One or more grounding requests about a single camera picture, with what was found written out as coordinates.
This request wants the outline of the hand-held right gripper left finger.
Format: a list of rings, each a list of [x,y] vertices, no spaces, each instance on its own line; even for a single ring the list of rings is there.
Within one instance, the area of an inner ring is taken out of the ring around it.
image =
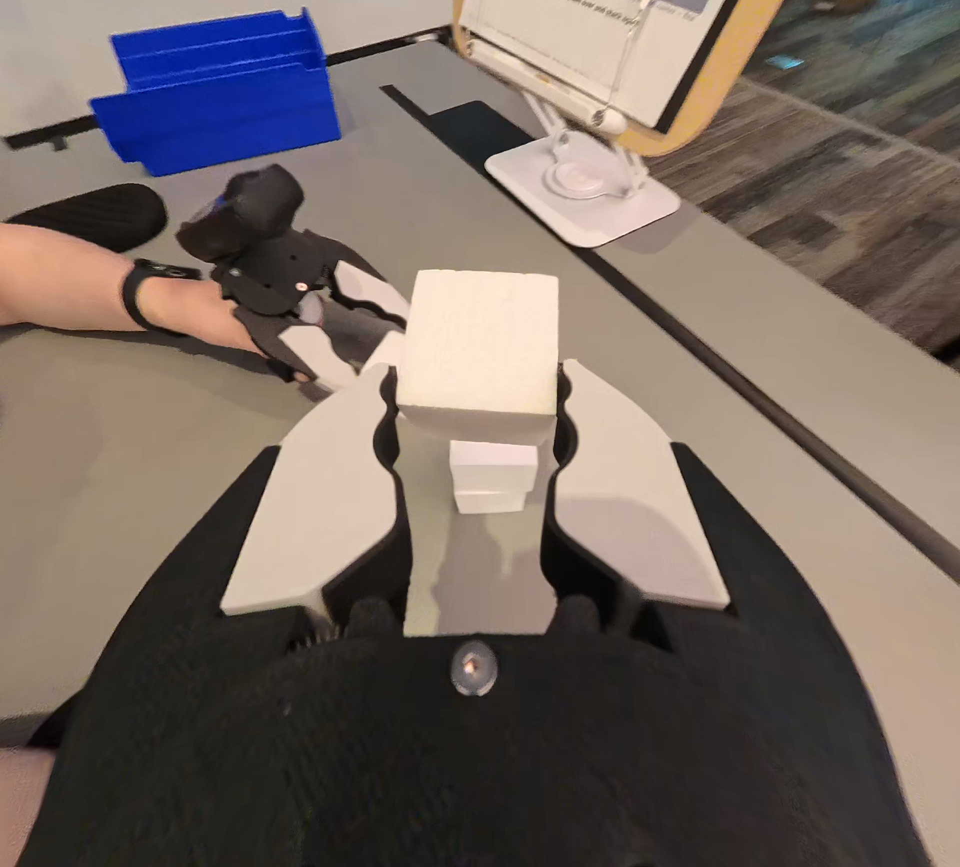
[[[299,608],[344,630],[354,604],[404,622],[413,547],[402,480],[397,370],[377,364],[283,439],[221,598],[227,617]]]

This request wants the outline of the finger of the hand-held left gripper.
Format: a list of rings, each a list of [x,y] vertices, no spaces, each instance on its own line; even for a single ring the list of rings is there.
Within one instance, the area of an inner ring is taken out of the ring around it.
[[[369,273],[349,261],[341,259],[336,263],[330,294],[347,309],[366,309],[402,330],[407,327],[410,303],[378,274]]]
[[[364,362],[344,359],[330,335],[318,325],[287,326],[270,337],[270,356],[313,382],[327,393],[338,393],[354,386],[367,371],[378,367],[398,367],[402,363],[405,335],[388,331]]]

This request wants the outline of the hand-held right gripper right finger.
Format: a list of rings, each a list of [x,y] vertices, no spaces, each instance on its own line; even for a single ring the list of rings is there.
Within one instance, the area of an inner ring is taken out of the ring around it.
[[[731,595],[673,444],[641,406],[577,360],[558,370],[556,467],[542,574],[629,629],[651,602],[724,612]]]

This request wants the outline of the white hard foam cube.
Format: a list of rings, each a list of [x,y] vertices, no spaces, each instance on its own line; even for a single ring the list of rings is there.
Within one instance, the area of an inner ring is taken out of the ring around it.
[[[541,445],[557,417],[559,307],[554,275],[419,271],[399,411],[444,441]]]
[[[466,516],[519,513],[525,508],[526,497],[526,491],[516,490],[454,490],[457,510]]]
[[[450,441],[449,467],[456,492],[528,494],[536,484],[539,450],[534,445]]]

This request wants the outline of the person's left forearm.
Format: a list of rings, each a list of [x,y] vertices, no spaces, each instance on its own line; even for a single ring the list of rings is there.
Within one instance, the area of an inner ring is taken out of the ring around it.
[[[1,326],[140,332],[122,297],[134,262],[51,229],[1,225]]]

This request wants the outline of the person's left hand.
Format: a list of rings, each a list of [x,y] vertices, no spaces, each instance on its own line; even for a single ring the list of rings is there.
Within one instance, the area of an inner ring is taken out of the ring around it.
[[[170,279],[167,290],[164,305],[156,314],[159,326],[214,347],[266,357],[214,281]]]

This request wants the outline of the black wristband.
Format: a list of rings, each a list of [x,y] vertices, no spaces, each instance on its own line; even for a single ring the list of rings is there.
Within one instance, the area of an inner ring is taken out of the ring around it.
[[[148,258],[136,258],[121,285],[121,301],[126,314],[141,330],[178,338],[186,337],[185,333],[152,323],[142,313],[139,293],[142,286],[151,279],[201,282],[205,279],[204,274],[196,268],[166,264]]]

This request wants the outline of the blue plastic bin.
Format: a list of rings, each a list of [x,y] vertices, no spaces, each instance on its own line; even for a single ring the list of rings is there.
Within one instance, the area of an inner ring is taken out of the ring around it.
[[[342,137],[306,8],[115,33],[110,43],[126,90],[90,109],[116,156],[152,177]]]

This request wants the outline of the white and wooden document stand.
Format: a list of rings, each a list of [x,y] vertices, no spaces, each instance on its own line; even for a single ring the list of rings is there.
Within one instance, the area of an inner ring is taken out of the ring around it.
[[[667,132],[489,45],[459,23],[458,53],[518,92],[544,133],[484,161],[486,174],[569,246],[594,249],[678,213],[679,197],[650,176],[646,161],[678,151],[714,119],[784,0],[737,0]]]

